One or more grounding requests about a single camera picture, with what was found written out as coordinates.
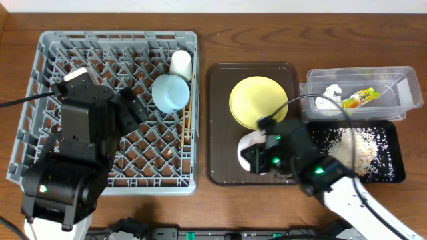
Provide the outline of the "white bowl with food residue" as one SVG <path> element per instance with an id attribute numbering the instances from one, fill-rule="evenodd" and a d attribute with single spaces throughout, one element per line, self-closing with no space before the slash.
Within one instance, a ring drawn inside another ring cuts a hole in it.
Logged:
<path id="1" fill-rule="evenodd" d="M 247 172 L 250 171 L 250 163 L 242 157 L 241 151 L 252 145 L 255 145 L 258 143 L 265 143 L 265 142 L 266 142 L 266 136 L 264 135 L 264 132 L 260 130 L 252 131 L 251 133 L 244 135 L 240 139 L 238 143 L 238 148 L 237 148 L 237 156 L 238 156 L 238 161 L 240 166 L 245 171 Z"/>

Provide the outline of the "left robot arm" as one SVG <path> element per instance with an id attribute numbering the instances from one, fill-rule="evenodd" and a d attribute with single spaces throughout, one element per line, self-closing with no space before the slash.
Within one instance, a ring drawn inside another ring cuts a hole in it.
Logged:
<path id="1" fill-rule="evenodd" d="M 52 134 L 23 177 L 29 239 L 84 239 L 108 185 L 119 140 L 147 120 L 129 87 L 58 83 L 61 131 Z"/>

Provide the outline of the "light blue bowl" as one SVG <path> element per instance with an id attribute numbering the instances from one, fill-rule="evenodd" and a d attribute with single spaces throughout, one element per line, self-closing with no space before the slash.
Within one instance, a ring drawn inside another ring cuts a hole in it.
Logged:
<path id="1" fill-rule="evenodd" d="M 160 75 L 152 85 L 155 106 L 163 113 L 173 113 L 187 106 L 190 90 L 187 81 L 177 75 Z"/>

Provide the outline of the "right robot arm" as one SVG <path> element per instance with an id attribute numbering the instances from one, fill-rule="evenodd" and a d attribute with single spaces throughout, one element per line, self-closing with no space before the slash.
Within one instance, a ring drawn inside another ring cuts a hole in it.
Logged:
<path id="1" fill-rule="evenodd" d="M 301 191 L 348 222 L 365 239 L 421 239 L 367 192 L 356 174 L 321 152 L 306 124 L 297 119 L 261 121 L 261 139 L 241 147 L 250 172 L 291 175 Z"/>

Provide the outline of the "wooden chopstick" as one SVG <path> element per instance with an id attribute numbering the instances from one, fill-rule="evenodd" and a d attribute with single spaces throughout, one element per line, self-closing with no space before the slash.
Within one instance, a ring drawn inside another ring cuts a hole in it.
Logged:
<path id="1" fill-rule="evenodd" d="M 186 120 L 186 107 L 182 109 L 182 123 L 181 123 L 181 148 L 185 145 L 185 120 Z"/>
<path id="2" fill-rule="evenodd" d="M 192 78 L 191 78 L 191 95 L 190 95 L 190 100 L 189 100 L 189 119 L 188 119 L 188 123 L 187 123 L 187 128 L 188 128 L 188 132 L 186 135 L 186 139 L 189 141 L 190 140 L 190 134 L 191 134 L 191 115 L 192 115 L 192 99 L 193 99 L 193 84 L 195 83 L 195 72 L 193 72 L 192 74 Z"/>

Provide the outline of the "white cup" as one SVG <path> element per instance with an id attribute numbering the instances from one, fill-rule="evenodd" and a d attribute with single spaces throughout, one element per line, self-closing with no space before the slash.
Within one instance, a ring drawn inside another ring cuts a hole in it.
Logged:
<path id="1" fill-rule="evenodd" d="M 193 74 L 191 55 L 184 50 L 176 51 L 171 57 L 170 75 L 177 75 L 190 81 Z"/>

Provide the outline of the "green yellow snack wrapper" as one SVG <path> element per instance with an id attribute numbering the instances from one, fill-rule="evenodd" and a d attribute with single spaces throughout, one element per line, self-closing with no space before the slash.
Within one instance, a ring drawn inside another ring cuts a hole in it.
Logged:
<path id="1" fill-rule="evenodd" d="M 368 102 L 375 100 L 381 96 L 379 91 L 376 91 L 373 87 L 359 90 L 345 99 L 342 103 L 342 107 L 345 109 L 353 109 L 361 107 Z"/>

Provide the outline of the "white tissue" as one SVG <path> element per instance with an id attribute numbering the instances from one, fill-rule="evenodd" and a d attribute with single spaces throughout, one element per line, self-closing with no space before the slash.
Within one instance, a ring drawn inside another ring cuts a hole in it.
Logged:
<path id="1" fill-rule="evenodd" d="M 331 84 L 326 88 L 323 97 L 317 97 L 315 106 L 318 109 L 337 109 L 338 105 L 342 106 L 342 89 L 338 84 Z"/>

